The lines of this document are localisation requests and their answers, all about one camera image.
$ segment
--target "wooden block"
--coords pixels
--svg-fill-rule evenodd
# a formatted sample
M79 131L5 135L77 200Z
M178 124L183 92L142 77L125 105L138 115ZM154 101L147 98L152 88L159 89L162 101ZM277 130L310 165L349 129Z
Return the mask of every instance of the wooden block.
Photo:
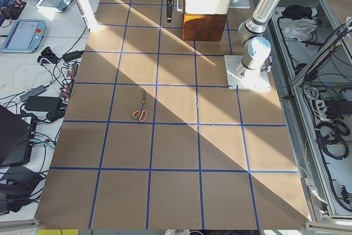
M220 41L227 15L198 15L183 16L184 41Z

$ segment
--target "yellow object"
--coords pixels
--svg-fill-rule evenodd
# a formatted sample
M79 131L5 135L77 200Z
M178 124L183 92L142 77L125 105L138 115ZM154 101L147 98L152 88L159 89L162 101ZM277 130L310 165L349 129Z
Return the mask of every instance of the yellow object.
M37 235L78 235L78 229L40 229Z

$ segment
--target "scissors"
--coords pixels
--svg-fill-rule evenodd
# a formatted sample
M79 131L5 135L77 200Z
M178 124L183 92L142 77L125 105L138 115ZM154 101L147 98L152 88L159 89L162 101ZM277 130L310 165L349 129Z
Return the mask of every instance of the scissors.
M139 122L144 122L148 116L148 112L145 108L145 98L146 98L146 92L144 90L142 105L141 105L140 109L132 113L132 118L138 119Z

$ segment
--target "white desk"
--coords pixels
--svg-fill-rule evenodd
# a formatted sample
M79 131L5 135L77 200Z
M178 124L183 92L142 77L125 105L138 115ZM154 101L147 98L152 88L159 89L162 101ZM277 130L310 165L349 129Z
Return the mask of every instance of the white desk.
M47 46L50 46L52 51L60 57L64 52L66 52L76 39L82 34L85 24L81 18L81 14L78 10L78 7L75 2L73 2L64 13L56 13L53 17L46 16L40 13L35 9L35 3L37 0L25 0L27 5L21 13L20 19L43 19L47 23L47 29L44 34L38 49L34 53L20 54L20 53L0 53L0 98L3 98L8 95L17 94L21 91L17 90L12 86L11 73L12 70L22 64L37 64L37 58L40 55L40 52ZM93 11L95 12L99 0L89 0L92 6ZM7 28L0 29L0 35L6 35L11 30L12 26ZM84 50L87 37L89 32L86 31L85 35L78 41L74 46L72 51L75 50ZM3 45L5 38L0 38L0 46ZM57 83L53 84L52 87L49 87L42 96L58 96L59 85ZM1 100L0 103L8 102L9 99ZM11 111L15 111L15 107L9 108ZM44 112L34 112L39 118L43 118L46 114ZM37 132L44 133L50 138L55 138L59 128L61 127L62 119L58 120L52 124L40 123L37 125ZM46 159L43 167L43 171L48 170L50 162L53 155L53 150L49 147L46 148ZM42 145L37 145L33 147L31 160L25 165L27 168L37 172L44 158L44 147ZM7 168L0 170L0 172L5 172ZM41 189L44 185L42 181L37 188L34 190L37 191ZM17 213L10 212L7 215L0 216L0 221L15 221L15 220L28 220L34 218L38 204L32 203L30 205L24 206Z

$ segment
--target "plastic container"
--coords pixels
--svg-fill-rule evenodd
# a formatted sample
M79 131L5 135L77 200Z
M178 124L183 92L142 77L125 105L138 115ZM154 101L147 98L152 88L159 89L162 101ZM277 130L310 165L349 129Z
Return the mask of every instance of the plastic container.
M230 0L185 0L185 12L188 14L227 14Z

